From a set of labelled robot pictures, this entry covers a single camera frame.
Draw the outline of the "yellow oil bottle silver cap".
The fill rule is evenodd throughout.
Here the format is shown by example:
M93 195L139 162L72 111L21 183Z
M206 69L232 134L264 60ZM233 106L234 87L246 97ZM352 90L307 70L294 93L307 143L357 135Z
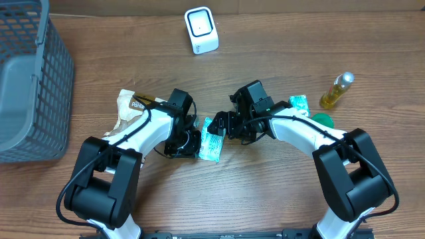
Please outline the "yellow oil bottle silver cap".
M319 105L325 109L333 108L339 98L348 91L354 81L355 76L351 72L344 72L336 77L330 89L322 95Z

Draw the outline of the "green lid white jar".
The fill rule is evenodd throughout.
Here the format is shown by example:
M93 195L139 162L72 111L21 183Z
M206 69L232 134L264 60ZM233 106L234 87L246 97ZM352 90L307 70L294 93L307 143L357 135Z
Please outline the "green lid white jar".
M320 123L321 125L326 126L326 127L329 127L329 128L332 128L332 129L335 127L335 124L334 124L332 117L327 115L327 114L318 113L318 114L315 114L314 116L312 116L311 119L313 121L316 121L317 123Z

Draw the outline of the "brown labelled food package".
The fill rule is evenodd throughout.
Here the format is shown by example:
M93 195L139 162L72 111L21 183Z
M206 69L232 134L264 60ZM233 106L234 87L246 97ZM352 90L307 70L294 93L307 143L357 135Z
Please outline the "brown labelled food package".
M164 102L163 99L155 96L122 89L117 98L118 120L113 130L107 131L104 134L105 137L117 135L135 123L143 115L145 111L143 105L137 102L133 96L140 97L140 100L146 105L150 105L151 101Z

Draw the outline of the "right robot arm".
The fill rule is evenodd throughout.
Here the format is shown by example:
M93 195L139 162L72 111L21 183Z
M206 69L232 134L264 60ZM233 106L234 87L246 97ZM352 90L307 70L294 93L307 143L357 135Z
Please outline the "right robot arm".
M329 208L306 237L372 238L372 232L359 230L360 224L398 208L394 183L365 131L326 127L288 102L275 103L258 80L238 89L230 101L235 109L217 113L209 133L240 139L245 145L268 135L313 159Z

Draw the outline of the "teal tissue pack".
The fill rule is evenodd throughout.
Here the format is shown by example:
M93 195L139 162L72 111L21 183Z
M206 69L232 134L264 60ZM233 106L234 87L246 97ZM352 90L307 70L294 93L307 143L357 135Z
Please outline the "teal tissue pack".
M298 110L298 112L306 117L310 117L310 111L308 106L308 100L306 95L290 96L290 104Z

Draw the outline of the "white green snack package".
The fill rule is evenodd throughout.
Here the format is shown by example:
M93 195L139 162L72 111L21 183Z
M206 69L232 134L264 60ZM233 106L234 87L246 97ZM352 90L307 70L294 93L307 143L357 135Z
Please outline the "white green snack package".
M211 118L205 118L203 128L201 130L201 148L199 158L206 161L220 161L224 137L214 135L208 132L208 126L213 122Z

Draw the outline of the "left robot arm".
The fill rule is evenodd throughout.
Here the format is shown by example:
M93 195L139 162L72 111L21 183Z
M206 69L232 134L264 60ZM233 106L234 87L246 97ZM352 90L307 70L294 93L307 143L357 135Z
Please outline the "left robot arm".
M87 138L69 182L61 190L56 213L61 221L96 229L95 238L141 238L131 212L145 156L160 143L163 156L195 158L201 147L193 98L174 89L168 100L122 90L126 124L106 137Z

